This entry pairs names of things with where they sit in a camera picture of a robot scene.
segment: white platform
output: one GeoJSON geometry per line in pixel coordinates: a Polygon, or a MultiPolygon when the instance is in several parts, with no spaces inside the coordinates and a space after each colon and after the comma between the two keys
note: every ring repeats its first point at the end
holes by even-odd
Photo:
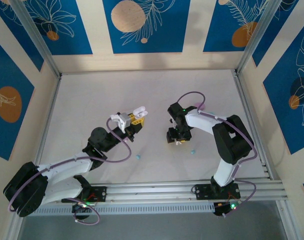
{"type": "MultiPolygon", "coordinates": [[[[41,164],[72,157],[84,148],[91,131],[106,128],[108,117],[117,112],[131,113],[145,106],[144,128],[129,142],[132,157],[124,163],[104,163],[91,171],[92,183],[129,183],[210,179],[220,156],[212,135],[193,129],[192,139],[182,145],[167,144],[172,127],[168,107],[189,91],[205,94],[205,111],[219,116],[236,114],[249,130],[245,112],[230,70],[167,70],[98,72],[64,75],[50,123],[41,164]]],[[[197,94],[180,101],[183,107],[198,103],[197,94]]],[[[119,144],[106,155],[116,161],[126,157],[119,144]]],[[[243,164],[238,178],[261,178],[259,159],[243,164]]]]}

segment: vent grille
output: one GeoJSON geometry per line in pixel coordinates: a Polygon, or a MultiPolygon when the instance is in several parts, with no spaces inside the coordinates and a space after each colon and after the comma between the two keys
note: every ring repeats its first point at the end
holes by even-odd
{"type": "MultiPolygon", "coordinates": [[[[113,204],[96,206],[100,215],[127,214],[176,214],[176,213],[213,213],[214,204],[203,203],[173,203],[173,204],[113,204]]],[[[30,216],[70,216],[72,205],[53,204],[39,207],[30,216]]],[[[93,215],[89,209],[78,215],[93,215]]]]}

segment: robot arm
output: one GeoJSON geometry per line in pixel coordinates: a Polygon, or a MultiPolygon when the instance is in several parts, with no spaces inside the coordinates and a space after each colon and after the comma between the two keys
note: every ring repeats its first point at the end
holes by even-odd
{"type": "MultiPolygon", "coordinates": [[[[95,194],[97,189],[92,187],[81,174],[101,166],[103,161],[95,158],[109,162],[104,153],[120,143],[120,140],[129,139],[133,142],[134,135],[144,126],[146,114],[145,108],[140,107],[131,114],[117,113],[112,115],[110,119],[116,122],[118,127],[109,133],[103,127],[95,128],[88,138],[87,146],[72,158],[39,166],[35,166],[32,162],[25,163],[4,188],[3,194],[11,201],[18,189],[26,184],[31,177],[37,175],[22,189],[12,203],[12,207],[20,217],[26,217],[39,206],[50,202],[60,200],[69,202],[66,200],[68,198],[97,202],[98,197],[95,194]]],[[[105,195],[101,194],[100,197],[105,199],[105,195]]]]}
{"type": "Polygon", "coordinates": [[[250,153],[251,147],[240,134],[218,119],[226,120],[236,126],[252,142],[241,119],[236,115],[216,117],[198,111],[194,106],[184,109],[177,102],[168,108],[168,113],[171,115],[171,121],[176,123],[176,127],[169,128],[166,134],[168,143],[189,141],[192,137],[190,130],[193,128],[198,128],[214,136],[221,160],[211,179],[211,189],[216,193],[228,191],[229,186],[233,183],[232,175],[238,160],[246,157],[250,153]]]}

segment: yellow object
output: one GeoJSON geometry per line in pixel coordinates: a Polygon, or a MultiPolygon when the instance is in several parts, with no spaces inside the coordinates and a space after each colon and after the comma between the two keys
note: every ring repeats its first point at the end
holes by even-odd
{"type": "Polygon", "coordinates": [[[129,117],[131,118],[131,123],[132,123],[133,125],[141,124],[142,127],[144,126],[144,117],[142,117],[142,118],[140,118],[140,119],[136,119],[136,118],[134,117],[133,113],[131,113],[131,114],[129,115],[129,117]]]}

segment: pink object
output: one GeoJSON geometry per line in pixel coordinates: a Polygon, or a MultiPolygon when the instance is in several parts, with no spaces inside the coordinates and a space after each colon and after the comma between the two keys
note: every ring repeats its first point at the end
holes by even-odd
{"type": "MultiPolygon", "coordinates": [[[[196,104],[194,104],[194,107],[199,107],[202,104],[202,102],[197,102],[196,104]]],[[[204,104],[202,104],[202,106],[200,107],[200,110],[203,111],[206,108],[206,106],[204,104]]]]}

